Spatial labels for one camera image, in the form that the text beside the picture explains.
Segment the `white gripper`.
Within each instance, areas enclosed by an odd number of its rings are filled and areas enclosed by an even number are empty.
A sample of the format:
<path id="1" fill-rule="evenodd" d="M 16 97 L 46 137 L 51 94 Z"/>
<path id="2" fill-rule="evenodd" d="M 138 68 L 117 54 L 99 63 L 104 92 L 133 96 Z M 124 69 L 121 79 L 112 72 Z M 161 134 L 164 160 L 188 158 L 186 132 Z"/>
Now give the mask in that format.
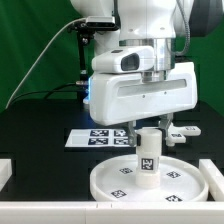
<path id="1" fill-rule="evenodd" d="M 163 139 L 174 112 L 192 109 L 197 103 L 197 82 L 192 62 L 177 63 L 165 81 L 143 83 L 140 73 L 94 74 L 90 80 L 90 116 L 108 126 L 127 123 L 131 147 L 137 145 L 135 120 L 160 116 Z"/>

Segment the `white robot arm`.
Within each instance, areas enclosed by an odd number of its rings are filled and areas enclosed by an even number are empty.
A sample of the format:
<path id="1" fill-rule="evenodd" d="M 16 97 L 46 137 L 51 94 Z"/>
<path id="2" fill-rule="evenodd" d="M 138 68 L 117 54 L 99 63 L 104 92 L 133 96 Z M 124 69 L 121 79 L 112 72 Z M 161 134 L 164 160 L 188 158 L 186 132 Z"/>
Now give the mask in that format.
<path id="1" fill-rule="evenodd" d="M 70 0 L 95 31 L 89 81 L 94 122 L 120 124 L 137 144 L 133 123 L 160 116 L 168 130 L 175 112 L 197 102 L 194 64 L 177 62 L 178 36 L 205 36 L 224 17 L 224 0 Z"/>

